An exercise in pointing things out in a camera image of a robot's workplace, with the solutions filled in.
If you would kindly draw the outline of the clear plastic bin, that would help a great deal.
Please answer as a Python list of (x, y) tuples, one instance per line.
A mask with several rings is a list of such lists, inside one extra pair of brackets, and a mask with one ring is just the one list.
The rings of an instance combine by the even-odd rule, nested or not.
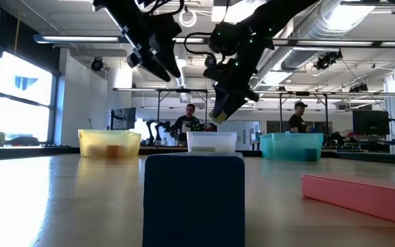
[(215, 147), (216, 152), (235, 152), (237, 142), (236, 132), (188, 132), (187, 147)]

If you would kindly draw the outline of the person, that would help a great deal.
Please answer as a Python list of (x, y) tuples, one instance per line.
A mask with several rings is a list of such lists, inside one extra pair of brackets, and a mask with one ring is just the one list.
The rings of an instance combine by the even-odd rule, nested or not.
[(171, 129), (178, 131), (178, 141), (180, 143), (187, 142), (187, 133), (192, 131), (192, 127), (200, 124), (200, 120), (194, 116), (195, 105), (187, 104), (186, 114), (177, 118)]
[(307, 133), (307, 125), (302, 116), (307, 105), (304, 102), (296, 102), (294, 114), (289, 118), (289, 131), (293, 133)]

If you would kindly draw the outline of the large bright window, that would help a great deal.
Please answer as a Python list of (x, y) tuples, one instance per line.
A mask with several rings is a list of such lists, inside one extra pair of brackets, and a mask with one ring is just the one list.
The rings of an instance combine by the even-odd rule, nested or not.
[(5, 139), (49, 136), (52, 73), (3, 52), (0, 58), (0, 132)]

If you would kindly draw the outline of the black computer monitor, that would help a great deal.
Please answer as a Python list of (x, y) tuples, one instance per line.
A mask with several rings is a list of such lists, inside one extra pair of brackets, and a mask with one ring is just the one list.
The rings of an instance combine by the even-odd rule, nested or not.
[(136, 108), (120, 108), (110, 111), (111, 130), (130, 130), (136, 122)]
[(388, 135), (390, 133), (388, 112), (379, 110), (354, 110), (352, 130), (356, 135)]

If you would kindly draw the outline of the teal translucent plastic bin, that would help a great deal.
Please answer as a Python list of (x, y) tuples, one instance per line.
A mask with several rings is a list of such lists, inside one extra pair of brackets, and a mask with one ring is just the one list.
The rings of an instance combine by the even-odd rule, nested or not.
[(304, 150), (321, 150), (322, 133), (270, 133), (260, 136), (262, 157), (272, 161), (305, 161)]

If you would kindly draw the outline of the blue cylinder block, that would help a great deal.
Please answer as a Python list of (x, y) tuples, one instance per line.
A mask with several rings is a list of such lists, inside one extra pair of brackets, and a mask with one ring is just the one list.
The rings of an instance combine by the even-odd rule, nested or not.
[(316, 162), (320, 160), (321, 150), (316, 148), (309, 148), (304, 150), (304, 159), (305, 161)]

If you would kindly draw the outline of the silver ventilation duct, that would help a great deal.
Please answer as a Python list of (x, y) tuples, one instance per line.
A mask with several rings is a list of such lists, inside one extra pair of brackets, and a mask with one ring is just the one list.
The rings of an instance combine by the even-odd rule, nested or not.
[[(342, 5), (342, 1), (348, 0), (322, 0), (289, 36), (310, 40), (341, 39), (375, 9), (372, 5)], [(317, 54), (313, 50), (279, 47), (259, 71), (258, 78), (250, 81), (250, 86), (255, 88), (260, 83), (276, 86)]]

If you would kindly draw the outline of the long ceiling light bar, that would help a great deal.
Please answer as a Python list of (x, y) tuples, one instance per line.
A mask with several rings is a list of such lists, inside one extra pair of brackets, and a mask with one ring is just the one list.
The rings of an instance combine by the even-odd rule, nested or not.
[(33, 35), (37, 43), (120, 43), (116, 36), (43, 36)]

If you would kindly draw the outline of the yellow translucent plastic bin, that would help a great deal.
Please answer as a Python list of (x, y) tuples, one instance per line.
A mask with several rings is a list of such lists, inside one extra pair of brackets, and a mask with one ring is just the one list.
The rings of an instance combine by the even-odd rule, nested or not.
[(80, 155), (82, 158), (111, 159), (106, 157), (107, 145), (122, 145), (126, 157), (139, 155), (141, 134), (128, 130), (79, 130)]

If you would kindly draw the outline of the blue long rectangular block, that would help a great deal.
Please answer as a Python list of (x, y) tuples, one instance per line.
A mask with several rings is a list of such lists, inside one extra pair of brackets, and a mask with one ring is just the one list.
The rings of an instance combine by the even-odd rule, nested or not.
[(145, 161), (142, 247), (245, 247), (245, 161), (237, 152)]

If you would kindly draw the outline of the red long rectangular block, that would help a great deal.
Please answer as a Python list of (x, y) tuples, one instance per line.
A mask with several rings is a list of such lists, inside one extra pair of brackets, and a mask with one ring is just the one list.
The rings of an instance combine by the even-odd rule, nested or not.
[(122, 145), (107, 145), (106, 146), (106, 157), (122, 159), (126, 157), (126, 148)]
[(395, 222), (395, 182), (343, 174), (303, 174), (302, 195)]

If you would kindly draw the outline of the green cube block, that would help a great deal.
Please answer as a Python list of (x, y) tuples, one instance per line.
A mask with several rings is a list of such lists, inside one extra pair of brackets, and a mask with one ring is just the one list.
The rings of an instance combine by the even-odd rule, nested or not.
[(216, 115), (213, 110), (209, 113), (209, 117), (217, 124), (222, 124), (228, 118), (227, 114), (224, 111)]

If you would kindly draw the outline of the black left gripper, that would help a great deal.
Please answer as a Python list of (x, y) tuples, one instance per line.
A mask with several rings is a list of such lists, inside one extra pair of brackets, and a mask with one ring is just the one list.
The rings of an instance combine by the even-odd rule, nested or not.
[(134, 18), (130, 24), (121, 28), (121, 34), (133, 46), (127, 61), (131, 67), (141, 65), (146, 71), (169, 82), (168, 73), (180, 77), (176, 63), (173, 40), (181, 28), (173, 16), (161, 14)]

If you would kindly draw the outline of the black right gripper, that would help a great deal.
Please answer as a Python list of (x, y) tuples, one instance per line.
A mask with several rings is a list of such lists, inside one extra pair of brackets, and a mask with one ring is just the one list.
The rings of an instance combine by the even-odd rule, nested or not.
[(249, 86), (251, 77), (257, 73), (259, 60), (260, 58), (235, 57), (227, 63), (218, 62), (216, 66), (204, 70), (204, 77), (215, 82), (212, 116), (224, 113), (229, 118), (246, 103), (245, 99), (254, 102), (259, 100), (259, 95)]

